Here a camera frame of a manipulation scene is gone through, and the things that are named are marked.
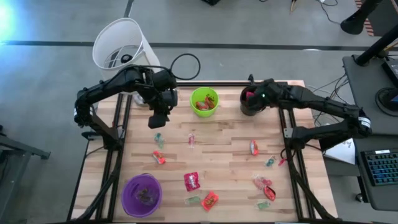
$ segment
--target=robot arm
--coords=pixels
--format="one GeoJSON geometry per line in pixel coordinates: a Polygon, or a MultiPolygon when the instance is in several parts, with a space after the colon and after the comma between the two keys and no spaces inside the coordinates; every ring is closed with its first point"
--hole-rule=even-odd
{"type": "Polygon", "coordinates": [[[317,128],[284,129],[292,149],[303,149],[311,139],[328,139],[333,142],[331,146],[334,146],[349,138],[366,138],[372,133],[371,121],[362,108],[317,96],[302,86],[285,85],[268,79],[258,86],[245,88],[241,98],[243,106],[249,111],[260,111],[267,106],[277,106],[284,110],[311,108],[344,118],[338,124],[317,128]]]}
{"type": "Polygon", "coordinates": [[[118,144],[118,130],[108,127],[96,114],[92,104],[121,92],[137,91],[154,111],[149,118],[150,128],[165,126],[167,115],[177,105],[175,87],[177,82],[170,70],[154,73],[148,66],[128,65],[113,78],[100,81],[99,84],[80,90],[75,102],[75,122],[80,127],[90,126],[102,135],[105,148],[118,144]]]}

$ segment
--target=green bowl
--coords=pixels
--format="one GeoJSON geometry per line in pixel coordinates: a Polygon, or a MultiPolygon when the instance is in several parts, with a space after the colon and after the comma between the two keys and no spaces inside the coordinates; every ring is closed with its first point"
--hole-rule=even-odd
{"type": "Polygon", "coordinates": [[[202,118],[207,118],[211,116],[217,109],[218,106],[218,94],[217,92],[209,87],[201,87],[197,88],[195,91],[193,91],[191,98],[191,108],[192,110],[202,118]],[[196,108],[196,103],[197,101],[204,101],[206,96],[209,96],[210,98],[214,99],[214,104],[216,105],[213,109],[208,110],[208,111],[201,111],[196,108]]]}

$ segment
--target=keyboard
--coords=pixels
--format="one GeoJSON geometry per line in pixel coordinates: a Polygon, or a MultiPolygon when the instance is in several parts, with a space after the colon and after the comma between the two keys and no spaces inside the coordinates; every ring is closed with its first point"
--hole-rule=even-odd
{"type": "Polygon", "coordinates": [[[398,149],[361,152],[373,186],[398,184],[398,149]]]}

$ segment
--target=white trash bin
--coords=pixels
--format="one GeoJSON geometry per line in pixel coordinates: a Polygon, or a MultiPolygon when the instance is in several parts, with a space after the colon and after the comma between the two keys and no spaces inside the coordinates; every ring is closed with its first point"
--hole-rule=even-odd
{"type": "Polygon", "coordinates": [[[115,76],[126,65],[160,65],[139,25],[130,18],[118,19],[98,34],[93,47],[93,60],[104,80],[115,76]],[[124,54],[133,58],[127,63],[121,63],[124,54]]]}

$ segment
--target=butcher block tabletop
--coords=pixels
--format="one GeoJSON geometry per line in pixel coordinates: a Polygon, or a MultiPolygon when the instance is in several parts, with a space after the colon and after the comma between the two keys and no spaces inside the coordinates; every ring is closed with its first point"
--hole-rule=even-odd
{"type": "MultiPolygon", "coordinates": [[[[302,85],[302,80],[288,81],[290,85],[302,85]]],[[[284,140],[278,109],[266,109],[255,116],[243,115],[239,109],[239,95],[243,87],[214,87],[219,94],[219,106],[209,118],[199,118],[190,108],[190,95],[195,87],[178,87],[178,106],[169,116],[163,128],[149,129],[148,118],[153,111],[132,102],[123,161],[114,208],[114,222],[275,222],[297,221],[292,185],[287,163],[278,166],[284,140]],[[152,156],[159,150],[154,141],[156,133],[164,138],[160,150],[165,164],[156,163],[152,156]],[[195,147],[188,145],[188,135],[195,135],[195,147]],[[259,154],[253,156],[249,144],[256,140],[259,154]],[[272,167],[265,161],[276,156],[272,167]],[[184,174],[198,172],[200,188],[187,192],[184,174]],[[148,217],[130,217],[123,210],[121,192],[129,179],[143,173],[152,174],[162,187],[160,207],[148,217]],[[253,175],[262,175],[272,181],[276,199],[270,207],[259,210],[256,204],[266,196],[252,182],[253,175]],[[213,191],[218,202],[207,212],[200,203],[187,205],[184,200],[192,196],[202,199],[213,191]]],[[[117,96],[101,101],[97,115],[108,125],[112,124],[117,96]]],[[[120,124],[124,116],[122,107],[120,124]]],[[[294,110],[297,126],[313,127],[310,109],[294,110]]],[[[318,141],[309,144],[319,147],[318,141]]],[[[101,147],[102,140],[90,141],[87,153],[101,147]]],[[[309,185],[320,203],[337,216],[335,203],[326,173],[322,153],[306,147],[303,151],[309,185]]],[[[72,218],[79,217],[98,193],[103,176],[106,150],[90,154],[83,164],[72,218]]],[[[109,193],[104,205],[108,211],[109,193]]],[[[300,198],[305,217],[308,217],[303,192],[300,198]]]]}

